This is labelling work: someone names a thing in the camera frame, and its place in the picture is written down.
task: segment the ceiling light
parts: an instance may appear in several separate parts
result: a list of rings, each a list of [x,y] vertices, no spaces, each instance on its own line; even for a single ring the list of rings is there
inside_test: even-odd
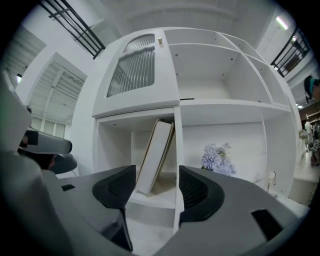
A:
[[[21,74],[17,74],[16,75],[16,81],[18,82],[18,84],[20,83],[21,79],[22,79],[22,75]]]
[[[284,23],[284,21],[279,16],[276,17],[275,20],[284,28],[284,30],[288,29],[288,26],[286,25],[286,23]]]

